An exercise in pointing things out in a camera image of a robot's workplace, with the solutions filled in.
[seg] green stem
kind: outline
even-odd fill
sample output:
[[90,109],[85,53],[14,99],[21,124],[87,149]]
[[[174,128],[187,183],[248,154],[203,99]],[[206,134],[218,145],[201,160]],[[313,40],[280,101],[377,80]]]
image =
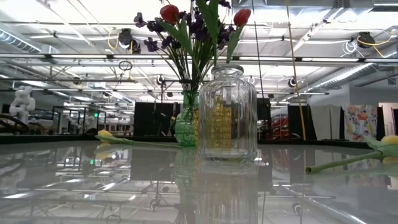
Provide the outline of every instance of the green stem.
[[381,157],[382,157],[382,152],[376,151],[376,152],[363,154],[363,155],[360,155],[360,156],[355,156],[355,157],[352,157],[352,158],[349,158],[349,159],[344,159],[342,161],[333,161],[333,162],[329,162],[327,164],[323,164],[323,165],[320,165],[320,166],[307,167],[307,168],[305,168],[305,171],[308,174],[314,174],[314,173],[323,171],[325,169],[347,165],[347,164],[350,164],[350,163],[353,163],[353,162],[357,162],[357,161],[361,161],[361,160],[364,160],[364,159],[380,159]]

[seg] vase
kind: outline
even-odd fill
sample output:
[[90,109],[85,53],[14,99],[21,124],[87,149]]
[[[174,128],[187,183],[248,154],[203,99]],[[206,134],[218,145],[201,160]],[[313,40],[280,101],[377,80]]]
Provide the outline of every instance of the vase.
[[258,169],[253,162],[205,161],[197,176],[196,224],[258,223]]
[[246,162],[257,154],[257,92],[243,67],[217,65],[199,93],[198,150],[206,160]]
[[183,91],[183,108],[175,120],[175,138],[182,146],[195,146],[193,110],[198,107],[198,92]]

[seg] tulip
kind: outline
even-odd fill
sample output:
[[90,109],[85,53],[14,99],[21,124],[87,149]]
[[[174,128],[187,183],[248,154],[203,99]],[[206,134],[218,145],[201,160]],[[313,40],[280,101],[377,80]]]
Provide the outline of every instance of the tulip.
[[251,14],[251,10],[250,9],[241,9],[239,10],[234,17],[234,24],[237,27],[241,27],[244,26],[248,23],[249,17]]
[[160,10],[160,15],[162,16],[164,21],[174,24],[174,23],[176,23],[177,18],[180,15],[180,11],[176,6],[169,4],[169,5],[164,6]]

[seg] ceiling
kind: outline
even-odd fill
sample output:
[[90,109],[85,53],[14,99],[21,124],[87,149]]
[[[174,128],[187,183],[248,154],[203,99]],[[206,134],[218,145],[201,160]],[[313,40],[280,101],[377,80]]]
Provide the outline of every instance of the ceiling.
[[[147,37],[156,36],[149,32],[145,27],[138,28],[134,24],[134,17],[137,12],[141,12],[144,20],[151,20],[159,17],[159,10],[164,5],[160,0],[146,0],[145,4],[130,0],[51,0],[47,1],[50,9],[39,3],[40,0],[2,0],[0,1],[0,22],[2,27],[13,31],[15,35],[23,38],[27,42],[36,46],[49,45],[56,49],[52,53],[60,54],[129,54],[120,47],[112,49],[115,46],[117,33],[121,28],[132,29],[132,36],[140,43],[142,55],[150,55],[143,40]],[[190,1],[170,0],[172,4],[178,6],[180,11],[190,10]],[[236,56],[273,56],[289,57],[290,35],[288,30],[288,21],[286,10],[281,6],[276,10],[275,7],[258,6],[255,1],[256,10],[249,20],[249,24],[243,30],[241,40],[234,54]],[[250,1],[232,1],[234,8],[244,7],[250,4]],[[378,50],[396,44],[395,37],[390,38],[392,30],[398,26],[396,18],[398,12],[375,10],[375,8],[364,8],[361,13],[355,13],[357,8],[348,9],[340,17],[330,19],[327,23],[323,18],[333,10],[331,7],[306,7],[299,13],[297,7],[291,8],[291,29],[295,57],[378,57],[374,48],[353,50],[352,54],[346,54],[345,50],[353,48],[347,46],[347,41],[356,38],[358,32],[366,31],[375,38],[376,42],[390,41],[378,46]],[[220,17],[229,23],[232,21],[234,10],[228,11],[220,7]],[[18,48],[0,42],[0,53],[24,54]],[[143,90],[143,92],[123,92],[132,101],[154,101],[153,96],[144,93],[146,90],[159,90],[156,85],[156,78],[162,75],[168,80],[178,80],[172,69],[162,60],[130,60],[133,68],[130,71],[123,72],[118,68],[120,60],[110,61],[113,65],[103,64],[104,60],[92,59],[60,59],[57,65],[42,63],[40,60],[28,58],[13,59],[17,65],[26,66],[39,75],[30,72],[31,78],[39,78],[42,75],[48,76],[52,69],[52,75],[58,73],[56,78],[74,78],[82,79],[115,80],[128,77],[136,80],[131,82],[107,82],[96,84],[107,89],[122,90]],[[97,63],[92,66],[78,66],[80,62]],[[258,91],[292,91],[288,87],[288,79],[294,75],[294,68],[288,62],[262,62],[259,67],[257,62],[241,62],[244,67],[243,79],[250,80]],[[1,67],[9,65],[9,61],[0,63]],[[300,87],[304,91],[307,86],[315,83],[329,74],[343,68],[350,67],[347,63],[297,63],[296,72]],[[260,73],[262,77],[262,88],[260,83]],[[64,88],[92,88],[95,84],[82,82],[79,85],[68,83],[49,83],[52,86],[63,86]],[[9,88],[11,83],[2,82],[3,88]],[[171,84],[170,91],[180,91],[182,88],[178,82]],[[99,93],[86,93],[86,96],[100,100]],[[160,93],[156,93],[157,100],[160,99]],[[164,95],[168,102],[182,100],[182,95],[174,94],[173,97]]]

